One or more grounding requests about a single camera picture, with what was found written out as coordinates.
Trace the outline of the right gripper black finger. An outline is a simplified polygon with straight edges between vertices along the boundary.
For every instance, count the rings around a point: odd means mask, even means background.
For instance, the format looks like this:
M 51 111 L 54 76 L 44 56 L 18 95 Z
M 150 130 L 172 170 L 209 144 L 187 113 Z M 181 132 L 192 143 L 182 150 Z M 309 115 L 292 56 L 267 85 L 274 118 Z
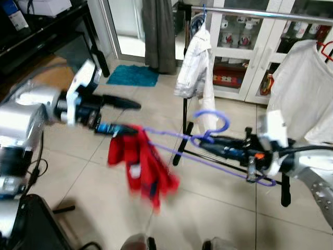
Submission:
M 231 136 L 213 136 L 212 142 L 208 143 L 209 148 L 243 148 L 245 145 L 244 140 L 236 139 Z
M 239 148 L 227 147 L 224 145 L 200 145 L 200 148 L 203 148 L 205 151 L 213 153 L 216 156 L 223 157 L 224 159 L 246 159 L 246 152 Z

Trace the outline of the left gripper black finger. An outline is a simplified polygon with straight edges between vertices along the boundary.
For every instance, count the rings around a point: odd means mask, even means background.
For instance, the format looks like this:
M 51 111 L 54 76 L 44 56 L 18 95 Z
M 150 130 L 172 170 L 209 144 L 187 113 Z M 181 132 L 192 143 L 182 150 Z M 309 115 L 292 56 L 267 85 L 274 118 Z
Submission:
M 114 95 L 104 94 L 102 97 L 102 103 L 104 105 L 110 105 L 116 109 L 131 109 L 140 110 L 142 105 L 130 98 L 117 97 Z
M 118 136 L 118 135 L 135 135 L 139 132 L 135 127 L 129 124 L 119 123 L 100 123 L 94 128 L 94 132 L 100 135 Z

